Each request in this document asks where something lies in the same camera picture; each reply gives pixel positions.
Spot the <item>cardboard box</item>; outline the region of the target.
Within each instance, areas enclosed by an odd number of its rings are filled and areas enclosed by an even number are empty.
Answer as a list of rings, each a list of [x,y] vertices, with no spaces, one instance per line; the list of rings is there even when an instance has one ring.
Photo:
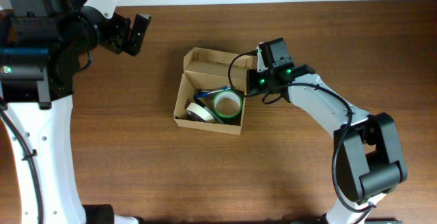
[[[239,57],[235,53],[226,53],[206,48],[193,48],[184,57],[184,70],[178,91],[178,97],[173,112],[173,119],[180,127],[222,132],[240,135],[242,132],[246,94],[246,72],[253,69],[257,58],[250,55]],[[198,122],[190,118],[186,112],[187,106],[195,102],[193,96],[196,89],[218,89],[231,87],[243,101],[240,116],[224,124]],[[213,98],[217,94],[199,98],[210,110],[213,110]]]

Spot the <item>blue pen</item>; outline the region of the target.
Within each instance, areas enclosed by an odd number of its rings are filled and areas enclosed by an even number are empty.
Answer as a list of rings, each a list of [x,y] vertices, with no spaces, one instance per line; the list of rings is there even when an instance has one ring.
[[[195,98],[205,98],[205,97],[208,97],[210,95],[217,94],[221,91],[230,90],[230,89],[231,89],[231,87],[228,87],[228,86],[223,86],[223,87],[220,87],[218,89],[196,89],[194,97]]]

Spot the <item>black silver pen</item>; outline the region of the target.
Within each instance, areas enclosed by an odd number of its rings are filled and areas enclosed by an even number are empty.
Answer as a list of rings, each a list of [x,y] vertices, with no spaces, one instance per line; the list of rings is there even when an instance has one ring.
[[[200,99],[198,99],[196,96],[193,96],[194,101],[201,106],[203,109],[205,109],[219,124],[224,124],[224,121],[219,118],[212,110],[208,108]]]

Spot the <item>white masking tape roll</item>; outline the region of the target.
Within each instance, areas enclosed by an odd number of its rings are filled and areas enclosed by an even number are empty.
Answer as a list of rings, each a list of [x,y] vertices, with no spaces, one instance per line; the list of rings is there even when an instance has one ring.
[[[216,122],[215,118],[210,114],[210,112],[208,112],[206,109],[204,109],[202,106],[198,105],[195,102],[192,102],[187,106],[186,112],[188,116],[195,121],[205,123]]]

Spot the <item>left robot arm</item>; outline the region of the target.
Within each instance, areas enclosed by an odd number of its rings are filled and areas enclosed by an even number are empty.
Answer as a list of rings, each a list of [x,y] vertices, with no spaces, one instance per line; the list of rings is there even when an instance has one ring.
[[[1,123],[14,155],[23,223],[140,223],[109,204],[82,204],[70,125],[81,56],[102,46],[139,54],[151,18],[119,0],[10,0],[1,21]]]

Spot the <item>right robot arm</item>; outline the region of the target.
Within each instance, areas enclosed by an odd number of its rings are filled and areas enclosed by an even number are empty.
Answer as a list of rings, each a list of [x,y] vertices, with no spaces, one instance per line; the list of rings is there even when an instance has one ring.
[[[337,200],[318,223],[365,223],[377,203],[408,177],[394,119],[354,106],[313,68],[295,65],[283,38],[262,42],[251,54],[257,67],[247,72],[248,94],[277,95],[308,113],[333,138]]]

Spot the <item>green tape roll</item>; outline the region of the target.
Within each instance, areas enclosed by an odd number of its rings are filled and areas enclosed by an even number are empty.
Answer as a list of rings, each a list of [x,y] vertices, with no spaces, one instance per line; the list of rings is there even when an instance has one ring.
[[[241,112],[242,98],[232,90],[219,92],[212,101],[214,113],[225,121],[236,120]]]

